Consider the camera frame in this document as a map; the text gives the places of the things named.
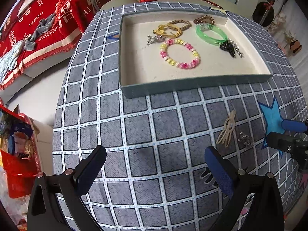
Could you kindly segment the red tray with clutter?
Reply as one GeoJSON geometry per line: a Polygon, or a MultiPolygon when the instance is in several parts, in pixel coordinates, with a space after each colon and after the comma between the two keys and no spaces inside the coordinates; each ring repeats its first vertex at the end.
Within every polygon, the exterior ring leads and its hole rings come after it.
{"type": "Polygon", "coordinates": [[[29,195],[41,165],[31,120],[1,105],[1,166],[6,173],[8,195],[29,195]]]}

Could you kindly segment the blue checkered tablecloth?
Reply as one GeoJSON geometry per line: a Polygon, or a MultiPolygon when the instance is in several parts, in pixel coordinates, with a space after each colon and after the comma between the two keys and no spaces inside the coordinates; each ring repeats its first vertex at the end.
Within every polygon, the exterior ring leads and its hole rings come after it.
{"type": "Polygon", "coordinates": [[[232,12],[176,2],[133,3],[97,13],[77,44],[59,94],[53,130],[53,169],[74,168],[98,146],[106,162],[83,196],[104,230],[209,230],[228,202],[204,160],[214,146],[236,168],[274,174],[285,212],[306,183],[290,154],[265,144],[268,116],[307,119],[298,78],[275,39],[259,24],[232,12]],[[124,15],[184,10],[226,15],[264,55],[273,75],[264,82],[218,85],[127,98],[119,83],[119,39],[124,15]],[[236,110],[225,148],[216,144],[236,110]],[[240,132],[254,144],[238,142],[240,132]]]}

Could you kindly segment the green transparent bangle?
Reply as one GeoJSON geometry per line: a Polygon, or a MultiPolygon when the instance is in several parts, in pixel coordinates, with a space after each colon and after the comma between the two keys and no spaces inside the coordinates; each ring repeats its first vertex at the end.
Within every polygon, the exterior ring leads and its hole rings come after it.
{"type": "Polygon", "coordinates": [[[209,23],[197,24],[196,34],[206,43],[215,46],[220,46],[228,39],[223,30],[209,23]]]}

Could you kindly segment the silver pink gem brooch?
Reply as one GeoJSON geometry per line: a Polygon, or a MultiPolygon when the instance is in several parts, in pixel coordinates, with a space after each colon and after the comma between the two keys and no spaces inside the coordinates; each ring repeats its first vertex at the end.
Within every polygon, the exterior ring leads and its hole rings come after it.
{"type": "Polygon", "coordinates": [[[147,36],[147,46],[151,45],[151,44],[155,44],[155,43],[161,43],[165,41],[165,37],[162,35],[148,35],[147,36]]]}

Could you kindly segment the black hair claw clip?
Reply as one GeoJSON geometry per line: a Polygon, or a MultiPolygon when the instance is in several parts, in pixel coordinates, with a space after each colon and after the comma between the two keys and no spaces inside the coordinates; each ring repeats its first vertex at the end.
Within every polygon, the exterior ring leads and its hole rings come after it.
{"type": "Polygon", "coordinates": [[[226,40],[222,44],[220,44],[219,47],[220,47],[221,50],[228,52],[232,58],[235,58],[234,47],[228,40],[226,40]]]}

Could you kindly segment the light blue blanket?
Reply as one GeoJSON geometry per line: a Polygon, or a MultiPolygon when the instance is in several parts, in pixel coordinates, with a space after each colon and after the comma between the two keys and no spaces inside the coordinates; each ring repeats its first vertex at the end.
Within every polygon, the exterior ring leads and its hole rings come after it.
{"type": "Polygon", "coordinates": [[[9,71],[15,69],[17,65],[17,58],[23,50],[25,40],[18,41],[10,51],[1,57],[1,83],[9,71]]]}

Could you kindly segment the grey cloth on sofa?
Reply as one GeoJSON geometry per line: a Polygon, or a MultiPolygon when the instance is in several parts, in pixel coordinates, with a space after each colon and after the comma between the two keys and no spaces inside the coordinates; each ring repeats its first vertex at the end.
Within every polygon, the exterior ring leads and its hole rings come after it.
{"type": "Polygon", "coordinates": [[[55,19],[55,13],[49,15],[45,19],[40,20],[40,22],[39,22],[38,26],[35,28],[33,34],[30,35],[24,43],[23,49],[25,51],[33,51],[35,49],[36,39],[38,37],[42,36],[43,34],[47,33],[51,29],[51,27],[53,26],[53,23],[54,23],[54,19],[55,19]]]}

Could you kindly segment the sofa with red blanket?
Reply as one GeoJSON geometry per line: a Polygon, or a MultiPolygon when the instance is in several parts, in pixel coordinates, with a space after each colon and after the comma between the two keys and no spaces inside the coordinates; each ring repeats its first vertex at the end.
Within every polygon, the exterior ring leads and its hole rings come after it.
{"type": "Polygon", "coordinates": [[[1,90],[32,65],[75,48],[108,1],[34,0],[24,12],[13,12],[1,30],[1,90]]]}

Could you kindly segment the grey jewelry tray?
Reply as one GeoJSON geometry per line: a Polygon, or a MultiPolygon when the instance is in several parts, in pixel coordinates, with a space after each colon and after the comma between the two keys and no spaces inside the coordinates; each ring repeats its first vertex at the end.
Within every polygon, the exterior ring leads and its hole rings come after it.
{"type": "Polygon", "coordinates": [[[127,98],[187,89],[267,81],[273,71],[257,45],[235,20],[215,15],[224,31],[244,54],[235,58],[196,34],[198,12],[154,11],[124,15],[119,39],[119,83],[127,98]],[[147,36],[165,41],[147,46],[147,36]]]}

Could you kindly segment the beige hair clip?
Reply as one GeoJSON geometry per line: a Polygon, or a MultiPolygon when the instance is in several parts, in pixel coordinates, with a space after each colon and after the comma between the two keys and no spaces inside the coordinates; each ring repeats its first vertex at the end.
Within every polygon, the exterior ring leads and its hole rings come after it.
{"type": "Polygon", "coordinates": [[[235,129],[235,116],[236,110],[232,110],[224,122],[223,130],[220,132],[216,144],[222,144],[225,148],[229,146],[233,130],[235,129]]]}

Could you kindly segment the lower washing machine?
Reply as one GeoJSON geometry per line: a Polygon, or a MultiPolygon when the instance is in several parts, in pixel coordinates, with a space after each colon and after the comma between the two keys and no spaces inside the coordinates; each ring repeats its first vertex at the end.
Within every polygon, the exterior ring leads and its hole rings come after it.
{"type": "Polygon", "coordinates": [[[253,21],[268,29],[276,15],[280,12],[284,1],[259,0],[252,15],[253,21]]]}

